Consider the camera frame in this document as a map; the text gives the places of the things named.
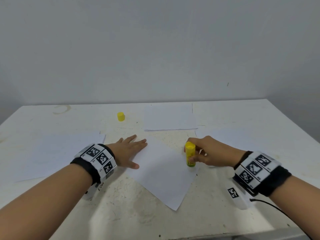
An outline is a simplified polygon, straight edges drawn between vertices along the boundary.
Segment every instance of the table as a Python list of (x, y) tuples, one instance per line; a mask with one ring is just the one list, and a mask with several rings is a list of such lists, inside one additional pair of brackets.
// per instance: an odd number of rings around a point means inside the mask
[[(266, 138), (265, 148), (299, 177), (319, 183), (320, 145), (266, 99), (192, 103), (202, 129), (250, 126)], [(9, 160), (19, 163), (42, 134), (101, 131), (105, 143), (133, 134), (151, 135), (181, 151), (194, 130), (143, 131), (146, 104), (86, 104), (23, 106), (0, 126), (0, 175)], [(119, 122), (117, 113), (126, 120)], [(239, 210), (227, 197), (224, 182), (232, 168), (200, 165), (181, 206), (173, 211), (140, 184), (118, 170), (92, 201), (81, 200), (51, 239), (184, 239), (257, 234), (298, 235), (301, 231), (282, 213), (260, 203)], [(0, 207), (43, 178), (0, 182)]]

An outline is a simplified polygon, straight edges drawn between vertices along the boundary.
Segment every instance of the wall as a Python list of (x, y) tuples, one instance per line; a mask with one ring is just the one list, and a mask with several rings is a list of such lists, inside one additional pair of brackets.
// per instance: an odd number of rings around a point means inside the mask
[(268, 98), (320, 140), (319, 6), (0, 0), (0, 106)]

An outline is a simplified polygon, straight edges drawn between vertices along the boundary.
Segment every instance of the yellow cap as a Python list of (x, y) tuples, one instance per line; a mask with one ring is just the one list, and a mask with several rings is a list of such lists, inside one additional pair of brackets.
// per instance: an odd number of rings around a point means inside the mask
[(185, 145), (186, 149), (192, 150), (196, 148), (196, 145), (188, 141)]
[(126, 116), (123, 112), (117, 113), (117, 116), (118, 116), (118, 121), (124, 121), (126, 118)]

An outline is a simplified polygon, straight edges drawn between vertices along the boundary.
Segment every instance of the white paper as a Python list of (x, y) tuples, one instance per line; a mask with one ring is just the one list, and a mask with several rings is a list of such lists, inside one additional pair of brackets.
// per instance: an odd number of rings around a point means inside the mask
[(211, 136), (217, 141), (244, 151), (262, 151), (266, 153), (263, 145), (257, 143), (257, 140), (251, 136), (250, 131), (245, 128), (198, 129), (195, 134), (198, 138)]
[(185, 155), (154, 137), (146, 139), (147, 147), (133, 160), (140, 168), (126, 169), (126, 173), (176, 211), (193, 182), (198, 167), (188, 167)]
[(192, 104), (153, 104), (144, 109), (144, 130), (188, 130), (196, 129), (196, 118)]
[(87, 145), (103, 143), (105, 137), (99, 132), (44, 136), (26, 157), (16, 181), (50, 176), (70, 164), (74, 155)]

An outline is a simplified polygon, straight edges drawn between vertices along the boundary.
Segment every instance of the wire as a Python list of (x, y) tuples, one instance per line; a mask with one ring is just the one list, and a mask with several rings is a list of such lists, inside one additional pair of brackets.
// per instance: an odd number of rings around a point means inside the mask
[[(266, 203), (266, 204), (272, 206), (273, 208), (276, 208), (278, 211), (282, 212), (282, 213), (285, 214), (290, 220), (292, 220), (286, 213), (284, 213), (282, 210), (280, 210), (280, 209), (279, 209), (278, 207), (276, 207), (275, 205), (270, 204), (269, 202), (266, 202), (266, 201), (264, 201), (264, 200), (257, 200), (257, 199), (250, 199), (250, 201), (251, 201), (251, 202), (253, 202), (253, 201), (259, 201), (259, 202)], [(311, 238), (304, 230), (302, 230), (302, 231), (304, 232), (304, 234), (307, 235), (308, 238), (310, 238), (310, 239), (312, 240), (312, 238)]]

